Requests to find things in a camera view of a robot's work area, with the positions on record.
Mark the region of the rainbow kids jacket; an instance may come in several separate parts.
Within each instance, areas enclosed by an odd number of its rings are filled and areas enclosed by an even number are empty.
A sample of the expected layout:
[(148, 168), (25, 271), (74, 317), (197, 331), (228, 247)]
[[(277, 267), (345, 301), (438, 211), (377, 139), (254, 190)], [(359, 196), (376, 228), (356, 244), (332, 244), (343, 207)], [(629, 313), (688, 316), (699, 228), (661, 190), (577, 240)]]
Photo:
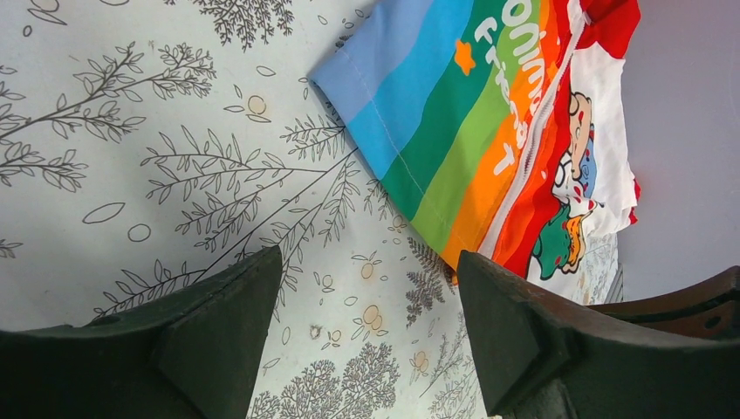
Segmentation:
[(621, 97), (635, 1), (381, 1), (312, 82), (450, 268), (579, 270), (636, 222)]

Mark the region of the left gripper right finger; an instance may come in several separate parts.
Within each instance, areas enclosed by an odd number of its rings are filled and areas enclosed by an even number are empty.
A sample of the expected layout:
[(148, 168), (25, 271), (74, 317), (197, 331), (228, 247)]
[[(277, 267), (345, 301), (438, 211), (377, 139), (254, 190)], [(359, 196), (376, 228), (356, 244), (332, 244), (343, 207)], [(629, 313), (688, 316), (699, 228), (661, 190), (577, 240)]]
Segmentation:
[(488, 416), (736, 418), (739, 270), (582, 306), (465, 251), (459, 292)]

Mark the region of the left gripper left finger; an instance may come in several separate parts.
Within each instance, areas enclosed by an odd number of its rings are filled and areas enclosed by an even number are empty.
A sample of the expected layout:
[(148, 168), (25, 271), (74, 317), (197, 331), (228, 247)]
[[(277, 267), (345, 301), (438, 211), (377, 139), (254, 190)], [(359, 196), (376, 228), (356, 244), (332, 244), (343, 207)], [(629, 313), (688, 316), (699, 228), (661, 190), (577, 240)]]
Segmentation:
[(273, 246), (85, 326), (2, 332), (2, 417), (246, 417), (281, 275)]

